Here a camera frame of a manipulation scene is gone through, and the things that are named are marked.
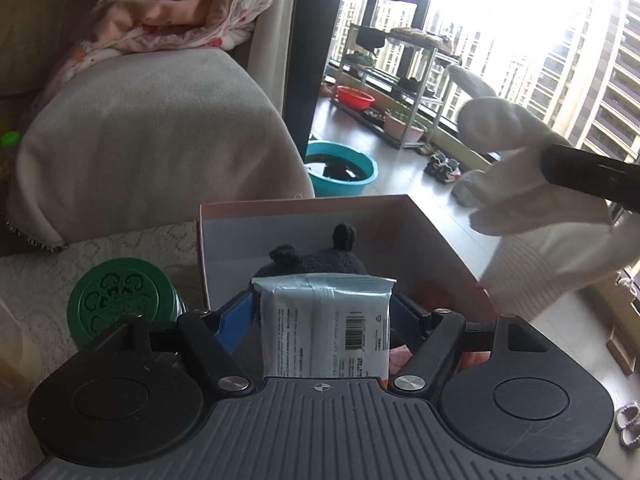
floral blanket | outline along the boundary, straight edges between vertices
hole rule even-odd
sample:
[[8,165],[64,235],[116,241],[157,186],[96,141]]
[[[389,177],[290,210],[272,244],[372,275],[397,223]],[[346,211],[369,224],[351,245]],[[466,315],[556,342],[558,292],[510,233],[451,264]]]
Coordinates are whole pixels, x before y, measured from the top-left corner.
[[34,112],[87,67],[132,52],[210,46],[230,50],[247,40],[252,21],[273,0],[99,0],[91,25],[55,67]]

black stuffed animal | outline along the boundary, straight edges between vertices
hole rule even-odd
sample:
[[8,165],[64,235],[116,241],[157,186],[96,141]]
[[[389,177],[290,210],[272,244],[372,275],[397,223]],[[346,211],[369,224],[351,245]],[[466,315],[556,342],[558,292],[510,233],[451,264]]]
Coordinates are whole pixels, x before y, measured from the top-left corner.
[[301,254],[294,246],[285,244],[269,253],[273,260],[265,265],[255,277],[287,276],[289,274],[309,274],[312,272],[341,272],[345,274],[366,274],[367,269],[353,254],[356,229],[348,224],[338,224],[334,229],[334,246],[311,254]]

blue plastic tub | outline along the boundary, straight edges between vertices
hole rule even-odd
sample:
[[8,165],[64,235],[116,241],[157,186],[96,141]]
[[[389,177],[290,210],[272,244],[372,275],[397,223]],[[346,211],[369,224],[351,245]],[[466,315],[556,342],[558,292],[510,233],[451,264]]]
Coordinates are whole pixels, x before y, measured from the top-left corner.
[[356,196],[362,193],[362,190],[371,184],[378,176],[378,165],[369,155],[365,155],[358,150],[354,150],[344,144],[338,142],[329,142],[327,140],[312,140],[306,149],[307,155],[317,155],[323,153],[325,155],[339,156],[360,167],[367,175],[365,180],[356,180],[354,182],[344,182],[335,180],[314,173],[309,168],[307,171],[311,177],[311,183],[314,185],[316,196]]

wet wipes package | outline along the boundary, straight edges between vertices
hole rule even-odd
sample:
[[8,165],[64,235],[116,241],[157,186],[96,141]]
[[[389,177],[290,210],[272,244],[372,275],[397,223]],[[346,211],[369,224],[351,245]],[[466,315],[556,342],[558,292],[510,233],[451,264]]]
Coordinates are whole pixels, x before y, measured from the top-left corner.
[[386,384],[395,282],[359,274],[254,278],[264,375],[379,377]]

green jar lid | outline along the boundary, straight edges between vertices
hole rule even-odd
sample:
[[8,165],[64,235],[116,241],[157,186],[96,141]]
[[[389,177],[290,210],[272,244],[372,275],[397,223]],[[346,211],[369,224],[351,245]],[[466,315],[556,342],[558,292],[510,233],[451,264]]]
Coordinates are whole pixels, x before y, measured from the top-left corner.
[[169,278],[137,258],[108,260],[89,270],[71,292],[66,322],[79,346],[90,344],[123,316],[174,321],[184,306]]

